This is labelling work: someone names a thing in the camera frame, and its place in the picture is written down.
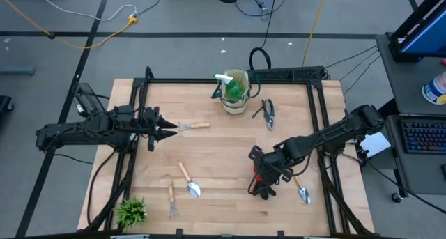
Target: red part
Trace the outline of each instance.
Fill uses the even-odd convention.
[[[260,177],[260,174],[257,174],[256,182],[263,182],[262,177]]]

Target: desk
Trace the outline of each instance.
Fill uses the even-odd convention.
[[[147,141],[140,138],[130,196],[144,198],[148,221],[126,232],[173,234],[177,228],[182,228],[184,234],[273,236],[283,230],[287,236],[330,235],[315,151],[308,170],[301,175],[312,198],[310,206],[302,201],[293,182],[273,186],[277,196],[268,201],[247,193],[247,186],[254,175],[252,161],[247,155],[254,144],[269,151],[284,139],[312,133],[307,88],[303,85],[263,84],[260,95],[247,103],[245,113],[231,116],[223,110],[219,100],[210,99],[215,86],[149,84],[146,106],[160,106],[161,115],[173,123],[207,122],[211,128],[179,132],[156,144],[154,152],[147,151]],[[115,105],[128,104],[131,87],[132,79],[115,80],[109,109]],[[334,123],[344,117],[345,105],[340,83],[324,81],[323,92],[329,120]],[[261,106],[261,99],[267,98],[275,105],[272,132],[266,128],[261,114],[254,120],[251,118]],[[316,106],[319,106],[317,97],[315,101]],[[92,175],[111,152],[108,146],[98,147]],[[355,150],[349,146],[346,153],[354,155]],[[98,214],[109,198],[116,159],[117,155],[102,168],[96,178],[92,217]],[[373,231],[359,166],[342,156],[337,161],[346,203],[364,226]],[[191,177],[199,182],[201,198],[195,199],[185,189],[186,181],[178,168],[178,162],[183,162]],[[181,214],[172,219],[168,218],[169,178],[174,182],[176,205]],[[87,196],[78,228],[87,225],[86,202]],[[338,214],[335,202],[333,210]],[[337,225],[337,230],[341,231],[340,222]]]
[[[393,116],[446,116],[446,105],[431,104],[421,94],[422,86],[445,70],[440,65],[441,58],[423,58],[417,63],[397,63],[390,53],[388,36],[377,36],[376,42],[394,94],[394,99],[386,104],[390,107],[385,107],[386,110],[383,111],[390,113],[389,118],[384,116],[387,114],[382,115],[387,118],[386,129],[396,162],[395,178],[400,185],[414,193],[446,194],[446,183],[440,170],[440,165],[446,163],[445,156],[406,153],[401,143],[399,117]],[[408,196],[403,190],[399,190],[399,193],[402,197]]]
[[[387,35],[376,37],[390,87],[401,114],[446,116],[446,105],[429,103],[421,94],[421,88],[445,70],[441,58],[423,58],[417,63],[397,63],[390,53]]]

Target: blue monitor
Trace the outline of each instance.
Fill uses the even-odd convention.
[[[446,10],[403,43],[401,52],[422,56],[446,56]]]

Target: white spray nozzle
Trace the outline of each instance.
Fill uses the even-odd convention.
[[[228,75],[219,75],[219,74],[215,74],[214,77],[216,79],[221,80],[223,83],[228,84],[233,78],[228,76]]]

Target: metal scoop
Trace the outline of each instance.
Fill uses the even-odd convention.
[[[179,162],[178,165],[180,165],[180,169],[183,172],[184,177],[186,177],[186,180],[188,182],[187,184],[187,190],[189,191],[189,194],[191,194],[195,198],[199,198],[201,195],[200,186],[198,185],[198,182],[192,180],[189,176],[189,174],[186,171],[186,168],[184,167],[182,162]]]
[[[302,200],[304,200],[309,205],[312,200],[309,198],[307,189],[304,187],[304,185],[302,185],[298,177],[294,177],[294,180],[299,187],[300,197],[302,197]]]

